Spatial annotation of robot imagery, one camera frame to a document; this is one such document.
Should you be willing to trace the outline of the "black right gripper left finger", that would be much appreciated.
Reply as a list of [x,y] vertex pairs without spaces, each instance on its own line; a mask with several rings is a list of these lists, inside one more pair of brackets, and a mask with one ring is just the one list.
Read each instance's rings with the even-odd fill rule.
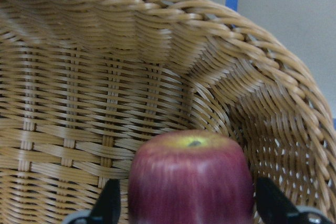
[[120,180],[106,182],[90,212],[90,223],[118,223],[121,215]]

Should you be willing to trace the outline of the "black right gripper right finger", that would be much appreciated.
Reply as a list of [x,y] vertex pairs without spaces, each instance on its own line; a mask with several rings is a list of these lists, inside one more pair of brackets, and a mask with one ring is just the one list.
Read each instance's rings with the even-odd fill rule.
[[264,223],[297,223],[297,207],[268,177],[259,177],[256,183],[257,212]]

